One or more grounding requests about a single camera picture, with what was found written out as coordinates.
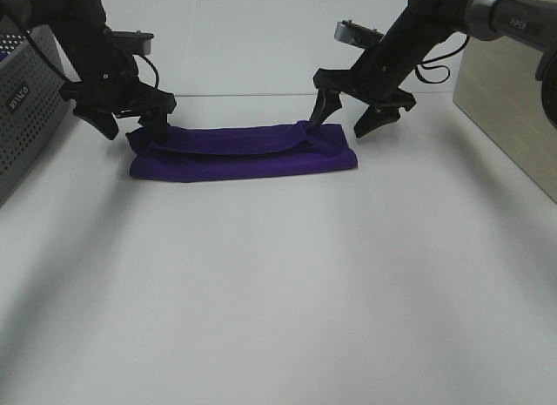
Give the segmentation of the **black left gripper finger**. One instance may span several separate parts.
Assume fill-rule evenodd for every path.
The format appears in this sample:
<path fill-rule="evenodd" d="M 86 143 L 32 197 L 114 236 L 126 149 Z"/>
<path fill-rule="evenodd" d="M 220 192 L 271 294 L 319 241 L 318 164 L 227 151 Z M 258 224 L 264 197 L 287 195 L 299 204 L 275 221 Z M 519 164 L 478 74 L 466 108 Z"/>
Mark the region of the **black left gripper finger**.
<path fill-rule="evenodd" d="M 111 113 L 103 113 L 90 107 L 76 107 L 73 114 L 93 126 L 107 139 L 114 139 L 118 135 L 118 125 Z"/>
<path fill-rule="evenodd" d="M 151 141 L 164 143 L 167 140 L 169 124 L 166 112 L 161 110 L 146 111 L 139 117 L 138 123 L 145 128 Z"/>

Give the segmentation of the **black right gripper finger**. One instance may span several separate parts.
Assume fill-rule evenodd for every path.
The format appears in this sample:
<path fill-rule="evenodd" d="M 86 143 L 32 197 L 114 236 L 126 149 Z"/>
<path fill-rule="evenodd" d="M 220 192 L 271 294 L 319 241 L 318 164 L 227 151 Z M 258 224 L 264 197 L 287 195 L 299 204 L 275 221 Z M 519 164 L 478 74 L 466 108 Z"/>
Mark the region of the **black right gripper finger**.
<path fill-rule="evenodd" d="M 334 112 L 342 108 L 339 95 L 339 91 L 318 89 L 315 105 L 308 119 L 310 129 L 321 126 Z"/>
<path fill-rule="evenodd" d="M 370 106 L 355 124 L 353 130 L 357 138 L 363 138 L 366 134 L 381 126 L 397 122 L 399 119 L 400 115 L 397 108 L 380 109 Z"/>

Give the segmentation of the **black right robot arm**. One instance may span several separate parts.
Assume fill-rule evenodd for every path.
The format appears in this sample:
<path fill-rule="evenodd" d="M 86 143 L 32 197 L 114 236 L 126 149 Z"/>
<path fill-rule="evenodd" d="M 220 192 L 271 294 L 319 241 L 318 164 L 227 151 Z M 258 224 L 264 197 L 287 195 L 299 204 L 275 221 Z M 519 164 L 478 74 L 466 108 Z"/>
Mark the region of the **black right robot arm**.
<path fill-rule="evenodd" d="M 318 91 L 310 127 L 322 125 L 341 108 L 341 94 L 365 103 L 367 109 L 353 130 L 361 138 L 399 120 L 400 111 L 416 104 L 400 89 L 411 73 L 428 64 L 427 54 L 452 34 L 493 41 L 510 37 L 541 52 L 535 72 L 541 103 L 556 122 L 556 5 L 541 0 L 408 0 L 386 33 L 351 21 L 340 21 L 336 40 L 362 49 L 347 70 L 319 69 L 313 76 Z"/>

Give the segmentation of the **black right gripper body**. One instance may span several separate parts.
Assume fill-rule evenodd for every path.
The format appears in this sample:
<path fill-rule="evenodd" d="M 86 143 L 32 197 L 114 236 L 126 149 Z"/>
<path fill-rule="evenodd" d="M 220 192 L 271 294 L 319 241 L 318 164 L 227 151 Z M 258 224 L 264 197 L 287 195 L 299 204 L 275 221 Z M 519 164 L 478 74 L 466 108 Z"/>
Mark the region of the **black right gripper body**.
<path fill-rule="evenodd" d="M 313 76 L 315 88 L 344 92 L 375 108 L 410 111 L 415 99 L 399 85 L 416 66 L 410 55 L 413 47 L 405 44 L 415 27 L 416 14 L 402 13 L 377 45 L 363 49 L 350 69 L 319 69 Z"/>

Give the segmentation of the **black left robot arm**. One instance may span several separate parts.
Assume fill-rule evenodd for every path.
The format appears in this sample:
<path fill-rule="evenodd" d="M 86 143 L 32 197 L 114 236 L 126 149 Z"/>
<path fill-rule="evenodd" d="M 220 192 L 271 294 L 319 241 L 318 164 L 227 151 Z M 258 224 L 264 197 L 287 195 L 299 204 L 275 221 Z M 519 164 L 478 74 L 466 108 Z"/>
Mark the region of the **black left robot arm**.
<path fill-rule="evenodd" d="M 153 34 L 112 30 L 102 0 L 1 0 L 1 22 L 23 34 L 50 28 L 79 77 L 64 80 L 62 99 L 107 139 L 117 136 L 120 118 L 137 118 L 152 139 L 166 139 L 176 99 L 142 82 L 135 61 L 150 54 Z"/>

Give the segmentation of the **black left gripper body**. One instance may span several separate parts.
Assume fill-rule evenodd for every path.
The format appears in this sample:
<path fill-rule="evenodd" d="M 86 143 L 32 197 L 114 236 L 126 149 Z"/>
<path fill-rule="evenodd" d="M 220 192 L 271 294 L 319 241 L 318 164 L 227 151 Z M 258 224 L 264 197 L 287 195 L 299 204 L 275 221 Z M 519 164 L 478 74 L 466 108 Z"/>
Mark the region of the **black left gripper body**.
<path fill-rule="evenodd" d="M 109 38 L 111 31 L 58 30 L 58 42 L 78 75 L 77 82 L 64 83 L 62 98 L 119 117 L 172 113 L 174 95 L 140 80 L 136 56 L 120 50 Z"/>

